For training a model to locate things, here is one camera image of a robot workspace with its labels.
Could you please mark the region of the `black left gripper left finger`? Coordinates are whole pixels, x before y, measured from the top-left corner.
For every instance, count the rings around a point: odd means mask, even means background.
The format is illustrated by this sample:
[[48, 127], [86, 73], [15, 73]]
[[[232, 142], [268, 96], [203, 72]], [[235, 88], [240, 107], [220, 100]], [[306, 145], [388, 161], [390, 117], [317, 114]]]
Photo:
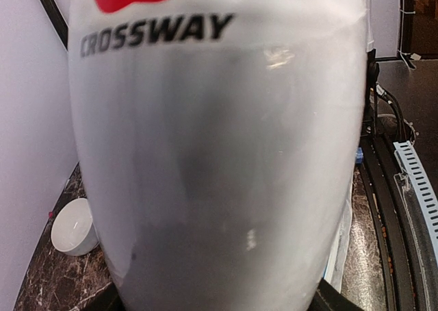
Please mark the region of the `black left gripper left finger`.
[[73, 310], [83, 311], [123, 311], [125, 307], [113, 283], [108, 282], [98, 288], [81, 289], [80, 300]]

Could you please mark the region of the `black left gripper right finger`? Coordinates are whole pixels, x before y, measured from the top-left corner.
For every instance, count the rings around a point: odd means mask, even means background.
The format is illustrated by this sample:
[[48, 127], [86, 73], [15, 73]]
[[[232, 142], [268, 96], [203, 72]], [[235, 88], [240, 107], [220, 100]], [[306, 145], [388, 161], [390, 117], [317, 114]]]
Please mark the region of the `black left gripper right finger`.
[[362, 311], [353, 302], [337, 292], [325, 279], [321, 279], [308, 311]]

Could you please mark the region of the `white shuttlecock tube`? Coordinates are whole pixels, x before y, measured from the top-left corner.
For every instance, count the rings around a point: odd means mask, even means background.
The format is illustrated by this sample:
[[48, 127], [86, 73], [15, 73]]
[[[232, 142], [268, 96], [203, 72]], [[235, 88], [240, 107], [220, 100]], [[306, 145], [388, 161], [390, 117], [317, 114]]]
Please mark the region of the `white shuttlecock tube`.
[[75, 140], [127, 310], [306, 310], [351, 184], [365, 0], [70, 0]]

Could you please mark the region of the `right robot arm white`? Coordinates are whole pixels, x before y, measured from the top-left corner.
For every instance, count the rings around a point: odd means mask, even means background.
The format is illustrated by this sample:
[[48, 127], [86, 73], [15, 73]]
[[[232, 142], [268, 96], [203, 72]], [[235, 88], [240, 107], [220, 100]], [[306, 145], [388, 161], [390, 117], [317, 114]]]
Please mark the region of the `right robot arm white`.
[[367, 39], [366, 52], [369, 53], [375, 49], [374, 29], [372, 27], [372, 4], [373, 0], [365, 0], [366, 18], [367, 18]]

